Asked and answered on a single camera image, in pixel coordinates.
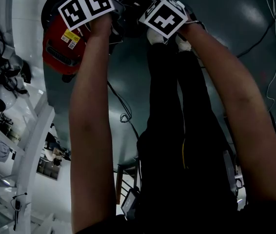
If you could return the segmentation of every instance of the white sneaker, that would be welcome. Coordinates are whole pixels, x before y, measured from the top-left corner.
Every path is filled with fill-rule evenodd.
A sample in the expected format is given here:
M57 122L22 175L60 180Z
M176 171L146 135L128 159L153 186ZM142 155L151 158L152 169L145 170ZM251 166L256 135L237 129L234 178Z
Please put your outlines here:
M188 41L181 39L179 35L176 36L176 43L180 52L191 51L192 49L191 44Z
M147 38L151 45L155 43L165 43L164 36L156 32L154 29L149 28L147 31Z

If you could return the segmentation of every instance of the black and white marker cube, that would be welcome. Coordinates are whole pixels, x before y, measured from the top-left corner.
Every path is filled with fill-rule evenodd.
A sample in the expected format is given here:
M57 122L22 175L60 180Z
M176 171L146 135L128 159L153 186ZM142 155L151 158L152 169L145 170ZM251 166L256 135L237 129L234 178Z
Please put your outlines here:
M166 38L171 37L187 20L183 4L177 0L155 0L139 19Z
M114 10L111 0L68 0L58 8L70 31Z

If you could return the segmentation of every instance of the black pants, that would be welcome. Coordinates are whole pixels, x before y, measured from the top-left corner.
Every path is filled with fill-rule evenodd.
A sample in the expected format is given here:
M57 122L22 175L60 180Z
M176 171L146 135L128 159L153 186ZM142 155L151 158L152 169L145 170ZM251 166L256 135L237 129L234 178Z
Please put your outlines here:
M196 56L188 51L175 54L158 43L148 52L148 64L150 117L137 142L142 173L138 218L144 231L157 218L158 226L171 223L183 228L189 219L195 220L193 212L204 219L218 203L236 210L223 159L223 151L230 147L212 111Z

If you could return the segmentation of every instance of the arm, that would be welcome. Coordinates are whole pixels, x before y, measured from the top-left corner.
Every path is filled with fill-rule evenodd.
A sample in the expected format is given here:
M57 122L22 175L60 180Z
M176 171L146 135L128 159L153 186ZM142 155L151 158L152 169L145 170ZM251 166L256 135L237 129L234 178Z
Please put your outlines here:
M276 200L276 134L249 71L196 23L180 32L200 56L225 107L249 201Z
M91 26L70 104L73 233L116 214L107 88L110 15Z

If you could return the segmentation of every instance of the yellow label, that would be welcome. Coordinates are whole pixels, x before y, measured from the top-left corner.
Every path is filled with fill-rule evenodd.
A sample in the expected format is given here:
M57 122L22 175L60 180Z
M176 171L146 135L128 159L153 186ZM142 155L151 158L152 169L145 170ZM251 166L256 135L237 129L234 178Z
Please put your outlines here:
M68 37L68 39L71 39L76 43L79 42L80 37L78 35L75 35L73 32L69 31L68 29L66 29L66 31L64 32L64 35Z

